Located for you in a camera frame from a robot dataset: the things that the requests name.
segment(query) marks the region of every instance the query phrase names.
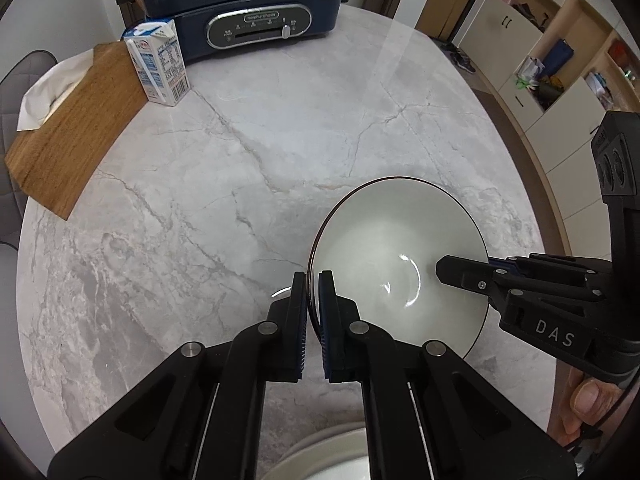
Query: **round table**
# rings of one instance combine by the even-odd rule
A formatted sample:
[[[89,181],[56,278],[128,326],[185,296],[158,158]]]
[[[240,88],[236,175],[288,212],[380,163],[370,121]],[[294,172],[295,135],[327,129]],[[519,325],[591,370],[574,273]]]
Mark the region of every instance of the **round table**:
[[[146,104],[67,222],[29,200],[18,256],[22,357],[57,450],[181,343],[231,340],[304,270],[323,219],[369,180],[452,194],[492,256],[543,250],[492,122],[423,34],[342,6],[325,37],[238,48],[188,67],[175,108]],[[467,357],[538,424],[555,360],[490,311]],[[258,472],[301,438],[361,420],[307,334],[299,384],[268,384]]]

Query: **shoe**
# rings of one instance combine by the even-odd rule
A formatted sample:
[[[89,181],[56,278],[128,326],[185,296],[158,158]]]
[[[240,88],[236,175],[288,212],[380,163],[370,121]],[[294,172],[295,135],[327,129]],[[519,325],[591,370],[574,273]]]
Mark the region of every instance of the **shoe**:
[[[473,65],[471,65],[471,60],[469,59],[469,56],[467,56],[466,54],[462,54],[460,51],[458,51],[456,58],[456,65],[461,68],[462,70],[469,72],[470,74],[475,74],[476,73],[476,69],[473,67]]]

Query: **chair cushion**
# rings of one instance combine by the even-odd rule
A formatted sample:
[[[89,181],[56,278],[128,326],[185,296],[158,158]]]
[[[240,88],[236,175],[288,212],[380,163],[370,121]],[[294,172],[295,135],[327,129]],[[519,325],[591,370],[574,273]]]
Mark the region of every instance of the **chair cushion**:
[[[0,235],[20,229],[26,195],[20,190],[4,164],[4,156],[17,135],[22,96],[56,64],[49,52],[36,50],[24,57],[0,82]]]

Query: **barcode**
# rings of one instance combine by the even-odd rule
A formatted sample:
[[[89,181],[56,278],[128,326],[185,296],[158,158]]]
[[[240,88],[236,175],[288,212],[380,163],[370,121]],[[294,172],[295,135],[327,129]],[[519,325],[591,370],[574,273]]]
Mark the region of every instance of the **barcode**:
[[[180,99],[187,91],[187,78],[183,77],[180,79],[180,81],[178,81],[171,90],[174,93],[175,101],[178,102],[178,99]]]

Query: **screw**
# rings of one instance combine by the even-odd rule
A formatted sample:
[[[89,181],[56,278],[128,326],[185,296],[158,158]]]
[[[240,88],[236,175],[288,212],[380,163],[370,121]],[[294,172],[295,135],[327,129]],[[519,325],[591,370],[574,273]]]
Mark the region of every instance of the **screw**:
[[[202,346],[200,345],[200,343],[191,341],[182,345],[182,348],[180,348],[180,353],[185,357],[196,357],[196,355],[200,353],[200,350],[202,350]]]
[[[366,334],[369,331],[369,325],[364,321],[354,321],[349,325],[349,330],[354,334]]]
[[[258,325],[258,332],[262,335],[275,334],[278,330],[278,326],[273,321],[263,321]]]
[[[447,351],[447,347],[440,341],[429,341],[426,346],[427,353],[434,357],[440,357]]]

